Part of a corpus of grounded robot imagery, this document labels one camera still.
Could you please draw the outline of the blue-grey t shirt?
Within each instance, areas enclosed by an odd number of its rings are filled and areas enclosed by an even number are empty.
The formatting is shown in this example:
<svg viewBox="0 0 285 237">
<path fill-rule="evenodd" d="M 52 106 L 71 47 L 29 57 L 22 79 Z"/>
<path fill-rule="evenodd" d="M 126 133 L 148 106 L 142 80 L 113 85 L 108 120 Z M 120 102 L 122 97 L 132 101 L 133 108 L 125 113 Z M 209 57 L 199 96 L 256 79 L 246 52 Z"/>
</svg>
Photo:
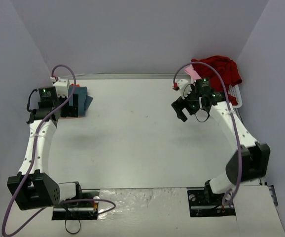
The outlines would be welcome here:
<svg viewBox="0 0 285 237">
<path fill-rule="evenodd" d="M 86 86 L 77 86 L 74 94 L 78 95 L 78 116 L 83 117 L 86 115 L 93 98 L 88 95 L 88 87 Z"/>
</svg>

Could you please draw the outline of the orange t shirt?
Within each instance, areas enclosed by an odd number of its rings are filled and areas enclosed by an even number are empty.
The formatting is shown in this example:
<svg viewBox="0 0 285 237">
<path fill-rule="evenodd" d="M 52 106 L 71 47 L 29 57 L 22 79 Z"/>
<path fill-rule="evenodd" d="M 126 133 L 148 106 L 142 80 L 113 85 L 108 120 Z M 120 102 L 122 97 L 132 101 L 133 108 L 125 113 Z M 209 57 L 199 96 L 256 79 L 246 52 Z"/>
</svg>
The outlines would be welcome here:
<svg viewBox="0 0 285 237">
<path fill-rule="evenodd" d="M 70 86 L 67 90 L 68 95 L 65 95 L 63 94 L 64 87 L 56 87 L 57 96 L 60 104 L 63 104 L 63 102 L 72 94 L 69 101 L 59 110 L 62 118 L 77 118 L 85 116 L 86 114 L 88 88 L 84 86 L 77 86 L 74 92 L 72 93 L 73 88 L 74 86 Z"/>
</svg>

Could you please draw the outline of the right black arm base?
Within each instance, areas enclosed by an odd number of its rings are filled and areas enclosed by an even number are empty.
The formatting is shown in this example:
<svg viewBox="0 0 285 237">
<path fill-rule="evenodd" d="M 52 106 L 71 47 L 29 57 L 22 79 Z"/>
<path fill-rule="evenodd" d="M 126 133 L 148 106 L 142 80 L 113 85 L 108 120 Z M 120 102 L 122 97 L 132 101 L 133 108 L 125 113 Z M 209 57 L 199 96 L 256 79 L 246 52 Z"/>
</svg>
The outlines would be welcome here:
<svg viewBox="0 0 285 237">
<path fill-rule="evenodd" d="M 222 207 L 223 194 L 215 195 L 213 200 L 205 196 L 204 188 L 187 188 L 189 214 L 191 218 L 236 216 L 232 206 Z"/>
</svg>

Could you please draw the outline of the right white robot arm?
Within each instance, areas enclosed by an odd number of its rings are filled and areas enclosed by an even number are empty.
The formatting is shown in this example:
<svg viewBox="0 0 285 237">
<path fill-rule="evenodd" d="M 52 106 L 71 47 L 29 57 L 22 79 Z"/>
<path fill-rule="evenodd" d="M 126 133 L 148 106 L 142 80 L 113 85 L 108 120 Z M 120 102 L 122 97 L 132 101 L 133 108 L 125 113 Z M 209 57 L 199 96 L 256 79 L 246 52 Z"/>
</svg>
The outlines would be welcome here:
<svg viewBox="0 0 285 237">
<path fill-rule="evenodd" d="M 205 111 L 221 128 L 233 150 L 225 170 L 205 183 L 203 197 L 207 203 L 216 203 L 221 194 L 234 190 L 240 183 L 266 175 L 269 146 L 259 143 L 248 132 L 224 92 L 215 92 L 208 79 L 198 79 L 193 83 L 181 79 L 174 83 L 173 89 L 180 93 L 180 97 L 172 103 L 177 117 L 185 122 L 187 117 L 183 110 L 190 115 L 195 115 L 199 110 Z"/>
</svg>

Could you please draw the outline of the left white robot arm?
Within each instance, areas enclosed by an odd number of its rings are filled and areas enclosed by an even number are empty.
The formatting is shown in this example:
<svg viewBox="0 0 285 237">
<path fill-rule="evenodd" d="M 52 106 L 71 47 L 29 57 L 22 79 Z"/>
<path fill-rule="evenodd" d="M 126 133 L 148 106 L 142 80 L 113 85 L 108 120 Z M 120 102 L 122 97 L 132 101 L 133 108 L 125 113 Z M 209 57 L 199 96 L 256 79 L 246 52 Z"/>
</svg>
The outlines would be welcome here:
<svg viewBox="0 0 285 237">
<path fill-rule="evenodd" d="M 77 99 L 72 87 L 59 86 L 37 89 L 38 108 L 27 110 L 30 117 L 29 141 L 22 165 L 15 176 L 8 178 L 7 187 L 15 196 L 20 210 L 56 206 L 67 201 L 72 206 L 83 203 L 84 194 L 77 181 L 57 183 L 48 174 L 48 160 L 52 139 L 61 116 L 78 115 L 78 104 L 69 105 L 68 98 Z"/>
</svg>

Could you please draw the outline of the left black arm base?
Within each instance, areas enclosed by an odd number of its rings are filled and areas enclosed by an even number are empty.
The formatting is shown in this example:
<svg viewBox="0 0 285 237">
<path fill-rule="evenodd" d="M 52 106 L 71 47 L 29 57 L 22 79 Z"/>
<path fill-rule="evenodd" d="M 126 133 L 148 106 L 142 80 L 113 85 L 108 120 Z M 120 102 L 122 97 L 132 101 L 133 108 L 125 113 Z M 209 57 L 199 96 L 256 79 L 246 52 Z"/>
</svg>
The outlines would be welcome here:
<svg viewBox="0 0 285 237">
<path fill-rule="evenodd" d="M 97 220 L 97 207 L 91 202 L 59 204 L 53 207 L 52 221 L 60 220 Z"/>
</svg>

